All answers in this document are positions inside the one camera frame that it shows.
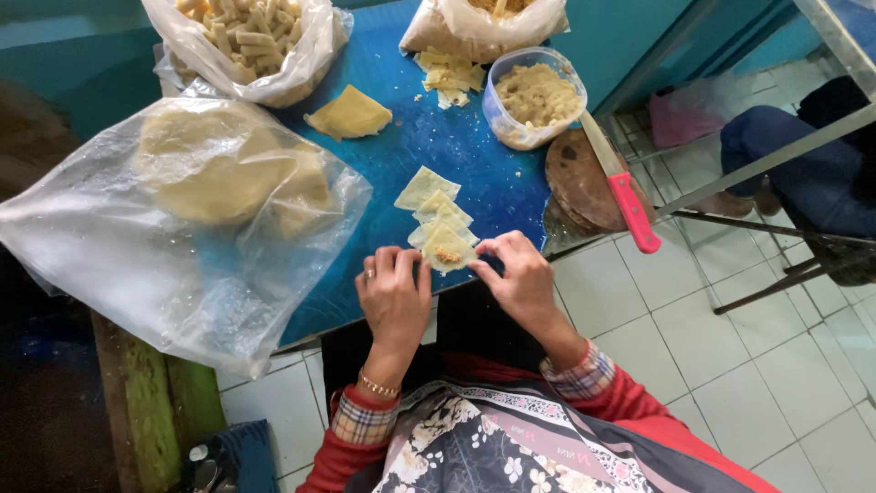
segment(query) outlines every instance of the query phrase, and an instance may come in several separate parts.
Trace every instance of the gold bracelet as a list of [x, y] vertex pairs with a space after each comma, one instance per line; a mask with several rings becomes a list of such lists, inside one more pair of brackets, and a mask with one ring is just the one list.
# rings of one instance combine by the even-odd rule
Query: gold bracelet
[[399, 394], [399, 391], [401, 389], [388, 389], [382, 385], [378, 385], [377, 383], [372, 381], [367, 376], [362, 375], [363, 369], [364, 369], [364, 367], [359, 369], [359, 381], [361, 383], [364, 383], [366, 389], [368, 389], [371, 392], [374, 392], [375, 394], [378, 394], [380, 396], [395, 397]]

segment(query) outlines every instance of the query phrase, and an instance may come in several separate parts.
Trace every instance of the red sweater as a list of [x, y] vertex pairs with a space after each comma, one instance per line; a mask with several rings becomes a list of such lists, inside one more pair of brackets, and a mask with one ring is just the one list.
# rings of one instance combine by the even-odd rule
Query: red sweater
[[[447, 373], [464, 378], [477, 378], [492, 382], [513, 382], [516, 380], [544, 380], [541, 375], [509, 368], [467, 354], [455, 354], [445, 358]], [[349, 386], [344, 395], [355, 404], [368, 409], [391, 409], [396, 402], [379, 402], [362, 396]], [[717, 450], [706, 445], [690, 432], [688, 427], [669, 414], [663, 404], [657, 402], [645, 387], [636, 383], [623, 369], [616, 367], [611, 386], [592, 400], [569, 402], [582, 414], [610, 421], [657, 443], [699, 459], [726, 473], [756, 492], [780, 493], [768, 482], [751, 471], [730, 461]], [[383, 459], [389, 447], [389, 440], [377, 445], [356, 446], [341, 441], [329, 429], [325, 433], [322, 447], [314, 457], [314, 470], [307, 481], [298, 487], [296, 493], [323, 491], [343, 491], [344, 484], [358, 470]]]

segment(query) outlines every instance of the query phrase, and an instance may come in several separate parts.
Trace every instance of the knife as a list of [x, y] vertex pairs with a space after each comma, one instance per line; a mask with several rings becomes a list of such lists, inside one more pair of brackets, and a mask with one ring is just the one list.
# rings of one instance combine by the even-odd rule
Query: knife
[[639, 247], [643, 254], [653, 254], [660, 249], [661, 239], [651, 231], [648, 215], [642, 209], [642, 204], [636, 193], [632, 191], [630, 172], [625, 171], [624, 167], [620, 165], [618, 155], [614, 153], [614, 149], [611, 148], [611, 144], [603, 135], [602, 130], [599, 129], [596, 120], [587, 110], [584, 110], [581, 115], [581, 126], [584, 127], [590, 145], [593, 146], [593, 151], [597, 155], [597, 160], [603, 167], [608, 179], [608, 186], [611, 188], [611, 193], [614, 194], [614, 199], [618, 202], [621, 214], [624, 215], [626, 226], [630, 228], [630, 234], [633, 241], [636, 242], [636, 247]]

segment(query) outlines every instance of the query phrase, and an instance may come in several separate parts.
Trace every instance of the blue table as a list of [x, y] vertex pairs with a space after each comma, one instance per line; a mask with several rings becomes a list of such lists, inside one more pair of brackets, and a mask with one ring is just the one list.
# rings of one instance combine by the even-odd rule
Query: blue table
[[[404, 0], [353, 11], [350, 43], [314, 94], [289, 109], [272, 111], [284, 125], [327, 148], [374, 187], [350, 242], [292, 315], [281, 348], [363, 316], [353, 278], [362, 272], [362, 260], [378, 247], [410, 247], [407, 235], [418, 223], [410, 211], [396, 209], [392, 203], [420, 166], [463, 186], [456, 203], [474, 218], [470, 229], [479, 238], [519, 229], [536, 246], [544, 245], [542, 215], [550, 197], [544, 174], [547, 147], [519, 152], [502, 145], [484, 120], [480, 95], [469, 94], [471, 103], [464, 108], [438, 108], [436, 92], [423, 89], [423, 72], [398, 48], [419, 4], [419, 0]], [[392, 123], [378, 136], [339, 144], [304, 123], [305, 113], [314, 113], [347, 84], [392, 111]], [[413, 100], [417, 94], [423, 95], [419, 102]], [[432, 290], [449, 289], [472, 277], [468, 269], [446, 277], [433, 271]]]

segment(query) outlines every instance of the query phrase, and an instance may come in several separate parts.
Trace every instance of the plaid cuff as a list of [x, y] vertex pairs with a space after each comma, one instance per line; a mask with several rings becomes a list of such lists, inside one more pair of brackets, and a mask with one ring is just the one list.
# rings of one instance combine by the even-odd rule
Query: plaid cuff
[[331, 429], [337, 438], [353, 445], [374, 445], [389, 438], [399, 415], [398, 406], [384, 411], [365, 409], [341, 395]]
[[541, 374], [556, 393], [567, 401], [594, 399], [608, 389], [614, 380], [614, 361], [599, 351], [593, 341], [589, 340], [588, 343], [590, 349], [578, 366], [559, 375], [554, 373], [554, 364], [550, 358], [541, 361]]

